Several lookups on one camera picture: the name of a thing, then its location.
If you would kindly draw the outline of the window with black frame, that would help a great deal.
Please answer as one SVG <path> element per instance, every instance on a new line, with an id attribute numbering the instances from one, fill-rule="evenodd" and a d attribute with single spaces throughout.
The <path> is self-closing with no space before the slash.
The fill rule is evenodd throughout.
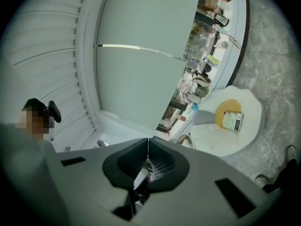
<path id="1" fill-rule="evenodd" d="M 202 57 L 214 51 L 214 43 L 218 38 L 217 31 L 213 28 L 213 24 L 215 24 L 214 15 L 216 13 L 223 14 L 223 10 L 219 6 L 216 10 L 210 10 L 205 7 L 205 0 L 198 0 L 192 29 L 182 56 L 182 60 L 186 62 L 185 72 L 197 67 L 204 68 L 205 64 L 201 62 Z M 179 83 L 157 127 L 157 131 L 164 136 L 167 136 L 166 131 L 168 129 L 170 129 L 171 133 L 172 128 L 178 120 L 177 115 L 182 114 L 188 105 L 187 103 L 183 104 L 180 100 L 178 92 Z"/>

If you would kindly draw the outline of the person's white shoe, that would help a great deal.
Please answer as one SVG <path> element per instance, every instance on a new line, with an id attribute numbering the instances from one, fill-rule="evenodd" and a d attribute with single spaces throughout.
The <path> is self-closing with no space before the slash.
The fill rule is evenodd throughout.
<path id="1" fill-rule="evenodd" d="M 289 145 L 286 150 L 286 161 L 287 163 L 291 160 L 297 160 L 298 150 L 294 145 Z"/>
<path id="2" fill-rule="evenodd" d="M 262 174 L 258 175 L 254 181 L 259 187 L 264 187 L 269 184 L 268 179 Z"/>

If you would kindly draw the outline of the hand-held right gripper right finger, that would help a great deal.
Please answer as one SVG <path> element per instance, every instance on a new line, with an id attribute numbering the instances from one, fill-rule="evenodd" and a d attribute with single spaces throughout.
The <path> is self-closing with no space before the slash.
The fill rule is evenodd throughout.
<path id="1" fill-rule="evenodd" d="M 153 193 L 141 209 L 142 226 L 251 226 L 281 195 L 266 193 L 250 178 L 214 155 L 150 139 L 189 163 L 186 178 L 172 191 Z"/>

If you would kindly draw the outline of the steel kettle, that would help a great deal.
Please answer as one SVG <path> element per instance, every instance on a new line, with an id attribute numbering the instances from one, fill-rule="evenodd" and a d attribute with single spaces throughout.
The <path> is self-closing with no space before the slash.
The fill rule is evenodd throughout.
<path id="1" fill-rule="evenodd" d="M 216 13 L 214 15 L 214 23 L 219 25 L 220 27 L 225 27 L 229 24 L 229 19 L 223 14 Z"/>

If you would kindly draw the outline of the olive green bag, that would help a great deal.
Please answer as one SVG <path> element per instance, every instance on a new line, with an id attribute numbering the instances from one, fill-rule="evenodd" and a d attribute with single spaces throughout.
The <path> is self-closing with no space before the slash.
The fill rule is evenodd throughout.
<path id="1" fill-rule="evenodd" d="M 209 88 L 208 87 L 202 87 L 202 86 L 198 86 L 194 92 L 194 94 L 200 98 L 204 98 L 206 97 L 206 95 L 209 92 Z"/>

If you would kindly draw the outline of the white cushioned armchair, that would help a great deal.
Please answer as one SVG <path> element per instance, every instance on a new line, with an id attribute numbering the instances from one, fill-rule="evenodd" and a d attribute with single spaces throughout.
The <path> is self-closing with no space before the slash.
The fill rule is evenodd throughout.
<path id="1" fill-rule="evenodd" d="M 235 99 L 241 104 L 244 114 L 238 133 L 219 128 L 216 123 L 193 125 L 190 136 L 195 149 L 219 157 L 235 154 L 251 145 L 263 130 L 265 114 L 262 103 L 249 89 L 228 86 L 214 90 L 199 106 L 199 110 L 215 114 L 217 107 L 224 101 Z"/>

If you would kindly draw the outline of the spiral-bound pale green booklet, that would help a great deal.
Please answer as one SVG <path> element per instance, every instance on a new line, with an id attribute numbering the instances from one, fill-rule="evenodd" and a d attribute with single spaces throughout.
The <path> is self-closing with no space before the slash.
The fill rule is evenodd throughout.
<path id="1" fill-rule="evenodd" d="M 243 117 L 243 113 L 225 112 L 222 125 L 224 128 L 238 133 L 242 126 Z"/>

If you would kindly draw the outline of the pile of light clothes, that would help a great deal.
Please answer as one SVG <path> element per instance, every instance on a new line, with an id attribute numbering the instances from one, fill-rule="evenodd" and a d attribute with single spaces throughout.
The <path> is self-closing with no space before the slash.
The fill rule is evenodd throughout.
<path id="1" fill-rule="evenodd" d="M 189 94 L 194 94 L 198 85 L 196 82 L 193 82 L 193 80 L 186 80 L 184 78 L 181 78 L 179 86 L 178 86 L 178 92 L 181 102 L 191 104 L 192 100 L 188 99 Z"/>

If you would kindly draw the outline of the white roller blind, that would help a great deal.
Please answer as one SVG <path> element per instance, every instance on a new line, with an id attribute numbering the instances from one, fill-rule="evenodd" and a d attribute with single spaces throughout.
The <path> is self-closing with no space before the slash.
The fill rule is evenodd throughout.
<path id="1" fill-rule="evenodd" d="M 106 0 L 97 42 L 182 57 L 197 4 L 198 0 Z"/>
<path id="2" fill-rule="evenodd" d="M 155 130 L 185 68 L 185 61 L 145 49 L 96 49 L 102 109 L 130 123 Z"/>

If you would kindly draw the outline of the round wooden rim side table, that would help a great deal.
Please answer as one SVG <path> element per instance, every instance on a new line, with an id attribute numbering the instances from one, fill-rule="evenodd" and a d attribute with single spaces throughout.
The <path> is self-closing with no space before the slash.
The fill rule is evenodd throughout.
<path id="1" fill-rule="evenodd" d="M 179 145 L 182 145 L 184 147 L 187 147 L 187 148 L 191 148 L 191 149 L 194 149 L 195 146 L 194 146 L 194 143 L 192 141 L 192 138 L 189 134 L 182 134 L 180 135 L 176 142 L 176 144 L 179 144 Z"/>

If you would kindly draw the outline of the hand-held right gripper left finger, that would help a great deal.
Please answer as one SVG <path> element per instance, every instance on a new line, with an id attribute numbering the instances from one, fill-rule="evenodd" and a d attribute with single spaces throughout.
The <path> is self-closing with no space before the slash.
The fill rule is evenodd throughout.
<path id="1" fill-rule="evenodd" d="M 54 226 L 149 226 L 147 208 L 134 214 L 134 179 L 146 160 L 148 139 L 57 153 L 46 145 Z"/>

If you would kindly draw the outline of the yellow cushion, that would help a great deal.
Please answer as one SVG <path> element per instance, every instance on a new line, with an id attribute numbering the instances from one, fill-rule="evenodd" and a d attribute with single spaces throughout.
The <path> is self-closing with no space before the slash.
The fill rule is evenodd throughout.
<path id="1" fill-rule="evenodd" d="M 215 111 L 216 125 L 221 129 L 229 130 L 222 124 L 225 112 L 241 113 L 241 104 L 235 99 L 229 99 L 222 102 Z"/>

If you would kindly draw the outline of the grey cushion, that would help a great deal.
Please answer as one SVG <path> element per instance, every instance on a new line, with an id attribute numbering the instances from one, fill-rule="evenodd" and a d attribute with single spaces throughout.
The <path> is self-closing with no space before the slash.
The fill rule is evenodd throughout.
<path id="1" fill-rule="evenodd" d="M 192 118 L 193 125 L 215 123 L 215 114 L 208 111 L 197 110 Z"/>

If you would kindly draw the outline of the white slatted blind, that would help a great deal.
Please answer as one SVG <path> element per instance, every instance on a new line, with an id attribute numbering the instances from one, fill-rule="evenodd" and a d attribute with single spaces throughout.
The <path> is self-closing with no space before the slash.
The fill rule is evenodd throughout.
<path id="1" fill-rule="evenodd" d="M 93 148 L 100 137 L 80 64 L 86 0 L 25 0 L 5 31 L 3 53 L 27 98 L 54 101 L 62 121 L 51 130 L 57 152 Z"/>

